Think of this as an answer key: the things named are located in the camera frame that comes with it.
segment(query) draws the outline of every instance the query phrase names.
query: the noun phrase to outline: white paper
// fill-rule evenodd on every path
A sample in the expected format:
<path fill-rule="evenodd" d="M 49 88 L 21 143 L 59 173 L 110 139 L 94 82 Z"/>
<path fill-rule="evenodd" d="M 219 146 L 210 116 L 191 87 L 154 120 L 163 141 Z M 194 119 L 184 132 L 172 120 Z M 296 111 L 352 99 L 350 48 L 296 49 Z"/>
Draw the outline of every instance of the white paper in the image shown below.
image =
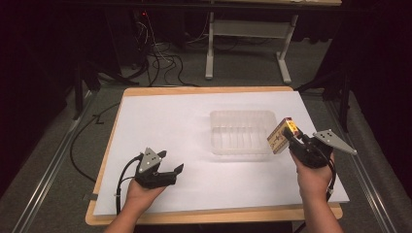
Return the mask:
<path fill-rule="evenodd" d="M 212 153 L 210 113 L 227 110 L 271 111 L 278 122 L 291 117 L 304 133 L 316 132 L 300 95 L 293 91 L 123 97 L 94 215 L 116 213 L 120 173 L 146 147 L 167 150 L 159 172 L 185 164 L 176 184 L 157 197 L 148 213 L 301 204 L 289 150 L 266 156 Z M 137 164 L 125 177 L 134 176 Z M 121 186 L 121 204 L 128 183 Z M 337 178 L 330 202 L 347 201 Z"/>

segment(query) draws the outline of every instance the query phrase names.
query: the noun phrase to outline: table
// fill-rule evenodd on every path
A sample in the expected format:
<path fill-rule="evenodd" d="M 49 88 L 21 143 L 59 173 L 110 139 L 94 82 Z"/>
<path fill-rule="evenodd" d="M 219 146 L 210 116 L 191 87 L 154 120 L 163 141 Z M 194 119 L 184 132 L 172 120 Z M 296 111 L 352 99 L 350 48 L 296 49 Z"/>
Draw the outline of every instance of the table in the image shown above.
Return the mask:
<path fill-rule="evenodd" d="M 286 86 L 269 87 L 177 87 L 177 88 L 130 88 L 124 92 L 124 96 L 144 95 L 173 95 L 173 94 L 201 94 L 201 93 L 233 93 L 233 92 L 259 92 L 259 91 L 292 91 Z M 100 172 L 93 193 L 98 194 L 102 184 L 103 173 L 108 159 L 109 149 L 114 137 L 115 128 L 112 130 L 111 138 L 106 149 Z M 90 225 L 107 225 L 115 216 L 94 216 L 93 211 L 96 201 L 91 200 L 86 212 L 86 222 Z M 343 216 L 340 205 L 329 204 L 337 218 Z M 253 221 L 285 221 L 303 220 L 301 205 L 245 208 L 236 210 L 196 211 L 182 213 L 144 214 L 138 224 L 166 224 L 166 223 L 211 223 L 211 222 L 253 222 Z"/>
<path fill-rule="evenodd" d="M 291 4 L 291 5 L 315 5 L 315 6 L 340 6 L 340 0 L 321 0 L 321 1 L 287 1 L 287 0 L 228 0 L 225 2 L 243 2 L 243 3 L 265 3 L 265 4 Z M 266 21 L 249 21 L 249 20 L 227 20 L 215 19 L 214 12 L 209 14 L 209 45 L 206 57 L 206 80 L 213 79 L 214 63 L 214 37 L 215 35 L 223 36 L 246 36 L 260 38 L 278 38 L 283 39 L 284 44 L 281 51 L 276 52 L 282 79 L 285 84 L 292 82 L 289 75 L 288 67 L 285 62 L 286 53 L 291 42 L 293 31 L 296 27 L 298 15 L 293 15 L 287 22 L 266 22 Z"/>

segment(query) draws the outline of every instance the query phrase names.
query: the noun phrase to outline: plastic bin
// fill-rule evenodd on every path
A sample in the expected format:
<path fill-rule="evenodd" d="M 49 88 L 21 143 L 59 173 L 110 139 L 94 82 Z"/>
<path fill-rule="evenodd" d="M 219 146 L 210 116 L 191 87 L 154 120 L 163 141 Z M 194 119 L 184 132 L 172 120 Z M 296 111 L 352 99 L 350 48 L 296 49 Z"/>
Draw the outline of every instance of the plastic bin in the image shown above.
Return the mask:
<path fill-rule="evenodd" d="M 276 127 L 270 111 L 213 111 L 211 143 L 214 154 L 273 153 L 267 137 Z"/>

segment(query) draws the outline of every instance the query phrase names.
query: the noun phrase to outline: human hand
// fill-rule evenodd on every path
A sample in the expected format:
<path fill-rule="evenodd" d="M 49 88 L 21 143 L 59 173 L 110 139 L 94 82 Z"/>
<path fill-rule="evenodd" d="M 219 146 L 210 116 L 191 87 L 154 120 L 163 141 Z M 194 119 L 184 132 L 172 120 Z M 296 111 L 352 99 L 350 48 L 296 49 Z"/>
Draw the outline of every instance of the human hand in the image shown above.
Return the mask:
<path fill-rule="evenodd" d="M 300 187 L 300 196 L 303 201 L 326 200 L 327 186 L 330 183 L 332 173 L 328 166 L 322 168 L 309 168 L 303 165 L 290 151 L 296 164 L 297 183 Z"/>
<path fill-rule="evenodd" d="M 142 187 L 135 180 L 131 180 L 123 209 L 128 209 L 139 216 L 152 205 L 155 198 L 160 195 L 165 188 L 166 186 L 148 189 Z"/>

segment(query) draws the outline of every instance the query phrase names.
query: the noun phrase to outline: small yellow object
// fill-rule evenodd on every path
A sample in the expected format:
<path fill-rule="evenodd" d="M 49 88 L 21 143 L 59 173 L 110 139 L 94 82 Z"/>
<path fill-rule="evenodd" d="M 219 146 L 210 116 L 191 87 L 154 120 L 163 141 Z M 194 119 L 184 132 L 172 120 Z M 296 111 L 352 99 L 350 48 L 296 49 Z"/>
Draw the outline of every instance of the small yellow object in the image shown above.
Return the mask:
<path fill-rule="evenodd" d="M 267 142 L 269 142 L 274 154 L 282 152 L 289 144 L 288 139 L 283 135 L 285 128 L 289 128 L 293 136 L 299 135 L 299 130 L 294 124 L 292 118 L 285 117 L 279 125 L 276 126 L 269 137 L 267 137 Z"/>

